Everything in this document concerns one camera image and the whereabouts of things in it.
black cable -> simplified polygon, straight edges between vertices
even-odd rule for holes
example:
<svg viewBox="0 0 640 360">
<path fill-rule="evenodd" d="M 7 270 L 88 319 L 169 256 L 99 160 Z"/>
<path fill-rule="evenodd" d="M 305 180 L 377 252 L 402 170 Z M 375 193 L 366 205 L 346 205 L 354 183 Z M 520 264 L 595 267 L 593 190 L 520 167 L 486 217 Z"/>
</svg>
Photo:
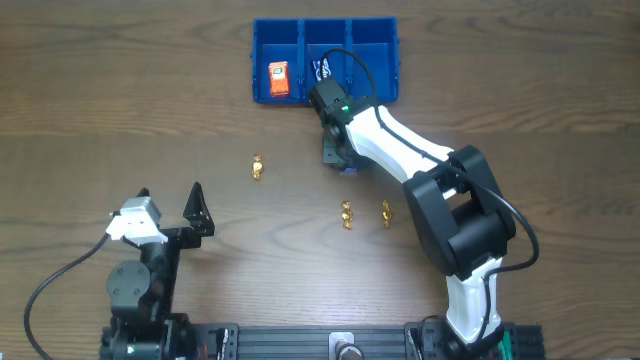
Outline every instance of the black cable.
<svg viewBox="0 0 640 360">
<path fill-rule="evenodd" d="M 324 64 L 324 60 L 327 58 L 327 56 L 333 52 L 341 52 L 343 54 L 349 55 L 353 58 L 353 60 L 355 60 L 358 64 L 360 64 L 360 66 L 362 67 L 362 69 L 364 70 L 364 72 L 367 75 L 367 78 L 369 78 L 369 82 L 371 83 L 371 90 L 373 92 L 373 109 L 375 111 L 376 114 L 376 118 L 378 119 L 378 123 L 380 124 L 380 127 L 384 130 L 386 130 L 391 136 L 393 136 L 394 138 L 396 138 L 398 141 L 400 141 L 401 143 L 403 143 L 404 145 L 406 145 L 408 148 L 410 148 L 411 150 L 417 152 L 418 154 L 420 154 L 423 158 L 427 158 L 433 162 L 435 162 L 436 164 L 438 164 L 439 166 L 443 167 L 444 169 L 447 169 L 448 171 L 456 174 L 456 176 L 460 179 L 462 179 L 465 182 L 468 182 L 469 184 L 481 189 L 482 191 L 485 191 L 486 193 L 488 193 L 489 195 L 491 195 L 493 198 L 495 198 L 496 200 L 498 200 L 498 202 L 507 210 L 509 210 L 511 212 L 511 214 L 513 214 L 513 216 L 516 218 L 516 220 L 518 220 L 518 222 L 520 223 L 520 225 L 522 225 L 522 227 L 524 228 L 525 232 L 527 233 L 527 235 L 529 236 L 529 239 L 531 240 L 531 247 L 533 248 L 533 254 L 531 255 L 531 257 L 522 263 L 519 264 L 515 264 L 515 265 L 510 265 L 510 266 L 505 266 L 505 267 L 500 267 L 500 268 L 496 268 L 496 269 L 492 269 L 487 271 L 487 273 L 483 276 L 482 280 L 484 282 L 484 289 L 485 289 L 485 295 L 486 295 L 486 303 L 487 303 L 487 309 L 485 311 L 485 316 L 483 318 L 482 321 L 482 327 L 480 328 L 480 333 L 478 334 L 478 337 L 476 339 L 476 341 L 474 342 L 477 343 L 479 341 L 482 340 L 482 338 L 484 337 L 484 332 L 487 328 L 487 325 L 489 324 L 489 315 L 491 313 L 491 294 L 489 293 L 489 279 L 492 275 L 498 274 L 498 273 L 505 273 L 505 272 L 510 272 L 510 271 L 516 271 L 516 270 L 522 270 L 525 268 L 528 268 L 529 266 L 535 264 L 535 262 L 538 260 L 538 256 L 540 255 L 540 249 L 539 249 L 539 244 L 538 244 L 538 238 L 535 234 L 535 232 L 533 231 L 533 228 L 531 228 L 531 225 L 529 225 L 529 222 L 527 221 L 527 219 L 524 217 L 524 215 L 522 215 L 522 213 L 520 213 L 520 211 L 518 211 L 518 209 L 516 209 L 510 202 L 508 202 L 507 200 L 505 200 L 502 196 L 496 194 L 495 192 L 493 192 L 491 189 L 487 188 L 486 186 L 479 184 L 478 182 L 476 182 L 471 176 L 469 176 L 466 172 L 458 169 L 457 167 L 442 161 L 438 158 L 436 158 L 435 156 L 427 153 L 426 151 L 418 148 L 417 146 L 413 145 L 412 143 L 410 143 L 409 141 L 407 141 L 405 138 L 403 138 L 402 136 L 396 134 L 393 130 L 391 130 L 387 124 L 384 123 L 384 121 L 382 120 L 382 117 L 380 116 L 380 111 L 378 110 L 378 89 L 376 88 L 376 82 L 373 78 L 373 74 L 371 73 L 371 70 L 369 69 L 369 67 L 367 66 L 367 64 L 364 63 L 364 61 L 355 53 L 342 49 L 342 48 L 335 48 L 335 49 L 330 49 L 327 52 L 324 53 L 324 55 L 322 55 L 322 58 L 320 58 L 320 64 Z M 324 78 L 324 72 L 320 71 L 320 77 L 321 79 Z"/>
<path fill-rule="evenodd" d="M 104 245 L 104 243 L 107 242 L 108 239 L 109 239 L 109 234 L 104 234 L 102 239 L 100 239 L 98 244 L 96 244 L 96 246 L 93 249 L 89 250 L 89 252 L 87 252 L 86 254 L 82 255 L 78 259 L 74 260 L 73 262 L 69 263 L 65 267 L 61 268 L 60 270 L 56 271 L 51 276 L 49 276 L 47 280 L 43 281 L 42 284 L 38 286 L 36 291 L 34 291 L 31 297 L 29 298 L 29 301 L 27 302 L 27 307 L 24 309 L 24 332 L 27 333 L 27 338 L 29 339 L 31 346 L 33 346 L 36 352 L 38 352 L 38 354 L 43 359 L 52 360 L 53 358 L 44 351 L 44 349 L 42 348 L 42 346 L 40 346 L 40 344 L 38 344 L 38 341 L 33 336 L 33 332 L 31 331 L 31 324 L 29 322 L 29 318 L 31 317 L 31 308 L 33 307 L 33 303 L 36 301 L 36 298 L 38 297 L 38 295 L 40 295 L 42 290 L 44 290 L 44 288 L 47 287 L 47 285 L 51 284 L 55 279 L 62 276 L 65 272 L 73 269 L 74 266 L 87 260 L 91 255 L 95 254 L 96 251 L 98 251 L 102 247 L 102 245 Z"/>
</svg>

wooden table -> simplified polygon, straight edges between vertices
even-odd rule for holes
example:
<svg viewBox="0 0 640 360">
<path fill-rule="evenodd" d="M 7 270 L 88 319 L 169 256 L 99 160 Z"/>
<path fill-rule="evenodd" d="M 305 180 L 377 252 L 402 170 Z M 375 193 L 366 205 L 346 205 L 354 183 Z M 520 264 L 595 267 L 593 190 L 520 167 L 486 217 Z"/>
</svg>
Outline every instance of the wooden table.
<svg viewBox="0 0 640 360">
<path fill-rule="evenodd" d="M 27 298 L 94 246 L 146 186 L 180 216 L 194 181 L 217 225 L 185 251 L 174 310 L 240 325 L 403 324 L 447 309 L 401 187 L 321 163 L 314 111 L 251 94 L 255 17 L 397 16 L 391 111 L 474 144 L 535 225 L 542 255 L 500 276 L 505 321 L 544 326 L 550 358 L 640 355 L 640 7 L 633 1 L 43 1 L 0 5 L 0 352 L 35 358 Z M 263 181 L 250 176 L 264 156 Z M 353 231 L 340 203 L 353 203 Z M 381 202 L 396 213 L 390 230 Z M 507 264 L 529 256 L 520 231 Z M 38 298 L 56 358 L 95 358 L 108 243 Z"/>
</svg>

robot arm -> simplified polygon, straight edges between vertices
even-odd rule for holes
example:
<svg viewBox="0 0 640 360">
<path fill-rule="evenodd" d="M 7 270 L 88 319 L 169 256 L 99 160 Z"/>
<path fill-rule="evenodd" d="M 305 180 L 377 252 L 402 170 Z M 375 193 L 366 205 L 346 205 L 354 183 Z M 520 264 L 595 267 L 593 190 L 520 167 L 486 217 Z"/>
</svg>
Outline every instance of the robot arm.
<svg viewBox="0 0 640 360">
<path fill-rule="evenodd" d="M 489 279 L 491 309 L 482 336 L 487 308 L 484 275 L 500 267 L 507 240 L 515 236 L 515 224 L 491 198 L 476 191 L 423 158 L 380 126 L 367 98 L 354 100 L 333 77 L 318 82 L 309 100 L 320 116 L 325 136 L 345 159 L 367 157 L 402 183 L 420 241 L 432 263 L 447 276 L 449 309 L 445 328 L 450 358 L 469 358 L 502 339 L 501 318 L 496 311 L 496 276 Z M 412 145 L 467 172 L 497 194 L 500 190 L 484 159 L 472 146 L 459 151 L 430 142 L 409 130 L 378 107 L 385 125 Z M 446 199 L 471 192 L 471 200 L 453 211 Z"/>
</svg>

blue compartment tray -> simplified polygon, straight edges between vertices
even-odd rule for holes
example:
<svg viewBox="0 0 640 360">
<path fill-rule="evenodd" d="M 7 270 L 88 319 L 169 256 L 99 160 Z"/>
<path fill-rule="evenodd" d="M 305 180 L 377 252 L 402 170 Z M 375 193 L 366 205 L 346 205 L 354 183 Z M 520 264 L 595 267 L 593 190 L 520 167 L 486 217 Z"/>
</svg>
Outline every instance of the blue compartment tray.
<svg viewBox="0 0 640 360">
<path fill-rule="evenodd" d="M 253 22 L 253 99 L 261 104 L 307 104 L 316 83 L 312 60 L 341 47 L 353 51 L 369 66 L 381 103 L 398 99 L 398 35 L 394 17 L 347 19 L 255 19 Z M 331 74 L 353 97 L 371 94 L 360 65 L 341 54 L 329 55 Z M 269 64 L 289 64 L 288 97 L 272 97 Z"/>
</svg>

